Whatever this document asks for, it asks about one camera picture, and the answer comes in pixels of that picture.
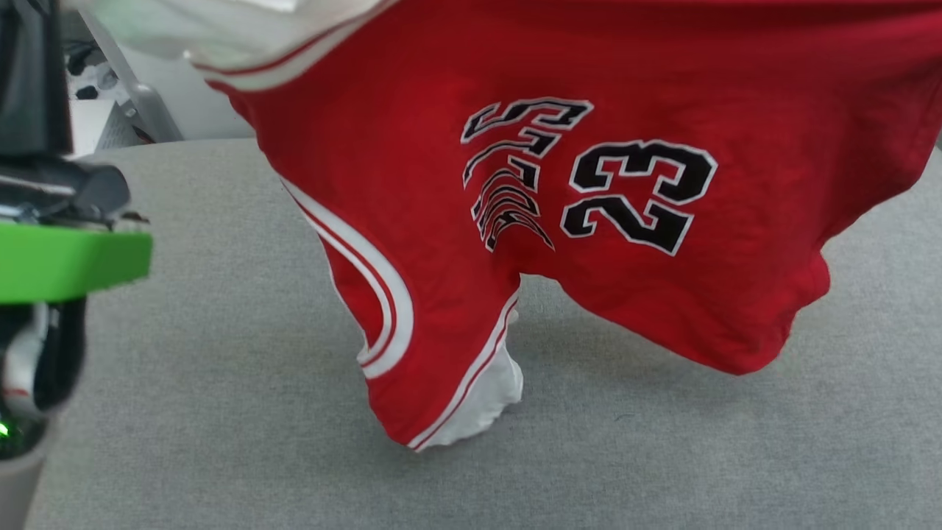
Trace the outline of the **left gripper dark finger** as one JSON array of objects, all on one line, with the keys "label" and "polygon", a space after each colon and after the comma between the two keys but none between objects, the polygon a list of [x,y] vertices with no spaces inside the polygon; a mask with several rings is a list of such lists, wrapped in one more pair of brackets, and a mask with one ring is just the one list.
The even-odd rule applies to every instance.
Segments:
[{"label": "left gripper dark finger", "polygon": [[57,1],[1,3],[1,155],[73,150]]}]

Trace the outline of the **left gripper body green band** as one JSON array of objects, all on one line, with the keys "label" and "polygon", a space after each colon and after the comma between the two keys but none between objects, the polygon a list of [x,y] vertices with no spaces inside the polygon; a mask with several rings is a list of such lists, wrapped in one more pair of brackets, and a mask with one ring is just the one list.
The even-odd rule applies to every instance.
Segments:
[{"label": "left gripper body green band", "polygon": [[6,158],[1,175],[4,305],[75,300],[150,274],[150,222],[117,167]]}]

